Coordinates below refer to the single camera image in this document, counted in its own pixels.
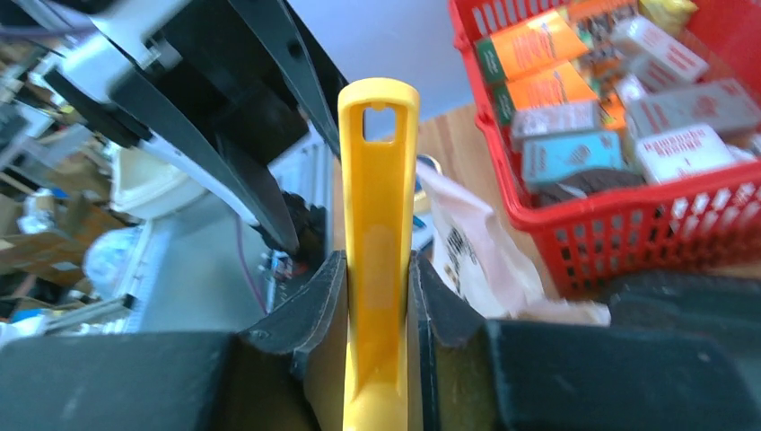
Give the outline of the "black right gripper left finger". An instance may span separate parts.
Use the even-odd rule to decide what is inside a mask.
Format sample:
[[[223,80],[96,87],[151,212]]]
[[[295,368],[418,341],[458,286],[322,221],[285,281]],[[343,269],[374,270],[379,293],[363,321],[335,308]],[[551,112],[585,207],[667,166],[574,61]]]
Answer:
[[[347,262],[333,251],[290,299],[241,331],[253,346],[246,413],[255,430],[343,427],[348,336]]]

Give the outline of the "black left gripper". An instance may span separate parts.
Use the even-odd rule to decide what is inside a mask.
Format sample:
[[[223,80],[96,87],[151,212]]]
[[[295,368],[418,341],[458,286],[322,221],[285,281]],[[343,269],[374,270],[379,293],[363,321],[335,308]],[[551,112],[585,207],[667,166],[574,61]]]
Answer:
[[[340,156],[342,73],[282,0],[73,1],[95,33],[45,81],[86,123],[169,163],[299,248],[268,165],[315,131]]]

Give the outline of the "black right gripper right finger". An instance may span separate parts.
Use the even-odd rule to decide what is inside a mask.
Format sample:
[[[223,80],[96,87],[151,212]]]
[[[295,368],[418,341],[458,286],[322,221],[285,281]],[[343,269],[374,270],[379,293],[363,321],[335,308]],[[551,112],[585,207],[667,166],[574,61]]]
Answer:
[[[485,319],[413,253],[407,297],[407,405],[410,430],[491,430],[494,391]]]

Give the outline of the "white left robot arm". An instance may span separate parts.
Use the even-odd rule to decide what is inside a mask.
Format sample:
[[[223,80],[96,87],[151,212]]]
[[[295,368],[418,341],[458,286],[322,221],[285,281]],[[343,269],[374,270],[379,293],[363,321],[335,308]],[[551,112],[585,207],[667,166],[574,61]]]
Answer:
[[[5,39],[74,38],[44,81],[92,131],[173,166],[272,249],[306,259],[324,233],[269,164],[317,132],[339,154],[347,81],[287,1],[19,1],[32,27]]]

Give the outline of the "yellow plastic scoop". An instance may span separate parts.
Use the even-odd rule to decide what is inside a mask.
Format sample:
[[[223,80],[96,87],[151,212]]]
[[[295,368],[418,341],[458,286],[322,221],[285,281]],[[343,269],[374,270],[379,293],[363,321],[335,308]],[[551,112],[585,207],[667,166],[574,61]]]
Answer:
[[[338,96],[349,295],[344,428],[406,430],[407,294],[420,97],[365,78]]]

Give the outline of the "pink cat litter bag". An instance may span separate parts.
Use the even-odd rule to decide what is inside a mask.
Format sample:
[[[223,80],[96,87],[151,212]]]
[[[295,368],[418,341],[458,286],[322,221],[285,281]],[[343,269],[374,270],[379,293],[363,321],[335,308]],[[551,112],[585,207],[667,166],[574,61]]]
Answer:
[[[431,204],[433,267],[444,284],[487,319],[608,326],[608,307],[546,296],[533,263],[484,200],[419,162]]]

